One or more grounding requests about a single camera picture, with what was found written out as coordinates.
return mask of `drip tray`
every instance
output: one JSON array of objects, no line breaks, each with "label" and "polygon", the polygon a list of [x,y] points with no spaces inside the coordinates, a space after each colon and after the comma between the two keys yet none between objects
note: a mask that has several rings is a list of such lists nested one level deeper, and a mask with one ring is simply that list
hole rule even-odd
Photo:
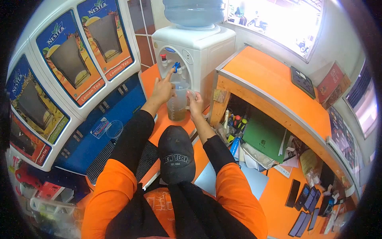
[{"label": "drip tray", "polygon": [[[95,185],[95,183],[97,182],[97,178],[103,171],[113,149],[113,143],[109,142],[86,169],[86,175],[93,185]],[[158,148],[154,144],[152,144],[150,141],[147,141],[138,164],[138,169],[136,173],[137,182],[139,182],[143,178],[143,176],[149,171],[149,169],[154,165],[154,163],[158,159],[157,149]]]}]

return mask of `blue tap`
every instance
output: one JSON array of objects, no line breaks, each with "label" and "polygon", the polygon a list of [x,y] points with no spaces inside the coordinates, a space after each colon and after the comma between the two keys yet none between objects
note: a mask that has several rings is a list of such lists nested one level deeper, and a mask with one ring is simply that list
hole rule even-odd
[{"label": "blue tap", "polygon": [[175,62],[175,64],[172,66],[172,68],[174,68],[174,67],[175,67],[175,72],[174,73],[177,73],[178,69],[181,68],[180,63],[179,62]]}]

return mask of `scooter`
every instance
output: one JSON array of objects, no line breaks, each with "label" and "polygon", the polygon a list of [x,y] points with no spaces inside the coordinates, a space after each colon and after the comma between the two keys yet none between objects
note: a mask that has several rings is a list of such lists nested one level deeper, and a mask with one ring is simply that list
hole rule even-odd
[{"label": "scooter", "polygon": [[265,31],[267,30],[268,23],[263,22],[263,21],[260,21],[260,25],[257,26],[257,25],[256,25],[256,22],[257,22],[258,19],[259,19],[259,18],[254,18],[254,19],[252,19],[252,20],[247,24],[247,26],[249,27],[249,26],[253,25],[253,26],[257,27],[257,28],[261,28],[261,29],[263,30],[263,32],[265,32]]}]

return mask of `orange shirt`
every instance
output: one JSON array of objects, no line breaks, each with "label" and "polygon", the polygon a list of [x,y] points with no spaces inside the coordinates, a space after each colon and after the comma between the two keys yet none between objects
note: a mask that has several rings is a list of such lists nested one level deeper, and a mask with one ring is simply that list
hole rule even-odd
[{"label": "orange shirt", "polygon": [[[82,238],[105,238],[108,224],[133,198],[136,190],[134,174],[119,161],[109,159],[85,209]],[[146,193],[144,197],[167,234],[176,238],[175,216],[168,189],[159,188]],[[216,177],[216,200],[258,239],[267,238],[264,212],[236,163],[229,163],[219,171]]]}]

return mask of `mobile phone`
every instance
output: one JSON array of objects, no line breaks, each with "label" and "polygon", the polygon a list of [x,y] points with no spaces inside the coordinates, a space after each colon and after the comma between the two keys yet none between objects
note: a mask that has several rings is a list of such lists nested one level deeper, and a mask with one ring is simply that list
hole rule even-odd
[{"label": "mobile phone", "polygon": [[306,214],[306,217],[305,217],[303,223],[301,224],[300,229],[296,233],[296,237],[301,237],[303,235],[303,233],[306,230],[306,227],[308,226],[308,223],[309,223],[311,218],[312,218],[312,215]]},{"label": "mobile phone", "polygon": [[290,187],[288,199],[286,200],[285,206],[290,208],[294,207],[299,189],[300,189],[300,181],[293,179],[292,186]]},{"label": "mobile phone", "polygon": [[320,196],[321,196],[321,192],[319,190],[317,190],[317,193],[314,196],[314,199],[313,199],[312,203],[310,204],[310,206],[308,208],[309,213],[313,212],[314,208],[317,205],[318,200],[320,199]]},{"label": "mobile phone", "polygon": [[316,196],[317,194],[317,189],[315,187],[312,187],[311,188],[311,191],[309,192],[309,195],[308,197],[306,198],[306,201],[303,205],[303,208],[305,211],[307,211],[310,207],[310,205],[312,204],[313,200],[314,200],[314,197]]},{"label": "mobile phone", "polygon": [[306,213],[301,211],[300,215],[298,215],[298,218],[295,224],[293,225],[292,229],[288,233],[289,236],[294,237],[297,234],[297,232],[300,230],[301,225],[304,223],[305,218],[306,218]]},{"label": "mobile phone", "polygon": [[310,192],[310,188],[307,184],[305,184],[303,187],[303,190],[301,191],[300,196],[298,196],[297,202],[295,204],[295,208],[297,209],[297,211],[301,210],[306,199],[308,198],[309,192]]},{"label": "mobile phone", "polygon": [[309,224],[309,227],[308,227],[308,231],[313,230],[314,224],[316,223],[316,220],[317,220],[319,210],[320,210],[319,208],[314,209],[313,215],[312,215],[312,220],[311,220],[311,223]]}]

